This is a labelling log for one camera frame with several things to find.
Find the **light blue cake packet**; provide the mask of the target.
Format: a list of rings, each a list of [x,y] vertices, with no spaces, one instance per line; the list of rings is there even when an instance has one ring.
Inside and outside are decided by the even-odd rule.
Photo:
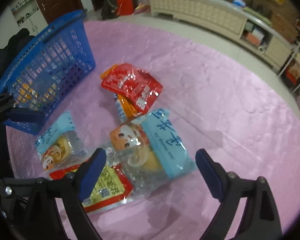
[[[134,196],[146,196],[196,169],[169,115],[159,108],[127,121],[102,145],[107,164],[123,173]]]
[[[36,150],[45,172],[84,160],[88,153],[78,137],[70,112],[64,112],[36,141]]]

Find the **blue plastic basket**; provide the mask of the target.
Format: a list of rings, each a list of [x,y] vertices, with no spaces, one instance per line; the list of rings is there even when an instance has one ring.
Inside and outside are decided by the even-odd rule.
[[[61,101],[96,67],[84,29],[86,13],[67,13],[35,36],[0,80],[19,108],[43,113],[37,122],[9,118],[6,126],[36,135]]]

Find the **red yellow snack packet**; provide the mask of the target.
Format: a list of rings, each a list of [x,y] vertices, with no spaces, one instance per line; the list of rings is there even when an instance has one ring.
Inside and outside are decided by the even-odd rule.
[[[87,213],[107,211],[126,204],[133,190],[122,165],[105,165],[90,196],[83,200],[82,205]]]

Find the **pink quilted table cloth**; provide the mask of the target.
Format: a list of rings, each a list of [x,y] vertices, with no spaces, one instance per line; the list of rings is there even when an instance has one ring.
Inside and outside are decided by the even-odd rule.
[[[235,60],[160,29],[123,22],[84,23],[96,69],[55,109],[42,133],[64,111],[95,150],[120,124],[100,73],[116,63],[146,69],[164,87],[152,109],[170,120],[191,158],[200,148],[241,178],[264,176],[285,232],[300,213],[300,120],[288,104]],[[14,176],[43,177],[38,136],[7,127]],[[103,239],[199,239],[219,206],[198,170],[149,197],[89,216]]]

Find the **dark bag on floor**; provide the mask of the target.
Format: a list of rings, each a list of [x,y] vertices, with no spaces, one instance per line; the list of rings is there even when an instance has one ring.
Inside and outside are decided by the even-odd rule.
[[[101,11],[102,20],[118,18],[117,0],[105,0]]]

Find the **red bag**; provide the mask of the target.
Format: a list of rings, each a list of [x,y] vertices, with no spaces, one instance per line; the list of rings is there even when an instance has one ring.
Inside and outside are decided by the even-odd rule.
[[[126,16],[134,14],[133,0],[117,0],[117,16]]]

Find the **white metal shelf rack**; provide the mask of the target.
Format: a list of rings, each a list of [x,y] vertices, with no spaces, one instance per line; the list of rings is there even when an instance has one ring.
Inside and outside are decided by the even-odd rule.
[[[292,93],[300,89],[300,27],[296,26],[296,29],[298,36],[293,43],[292,52],[277,75]]]

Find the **cream tv cabinet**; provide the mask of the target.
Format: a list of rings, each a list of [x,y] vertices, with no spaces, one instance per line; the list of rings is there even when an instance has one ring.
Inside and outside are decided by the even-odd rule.
[[[243,46],[275,72],[292,55],[294,47],[272,27],[225,0],[150,0],[152,15],[203,27]]]

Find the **cardboard box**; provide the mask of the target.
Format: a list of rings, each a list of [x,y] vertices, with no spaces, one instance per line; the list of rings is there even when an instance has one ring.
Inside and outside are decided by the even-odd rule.
[[[272,13],[270,20],[272,28],[280,33],[289,43],[293,44],[298,36],[298,31],[280,14]]]

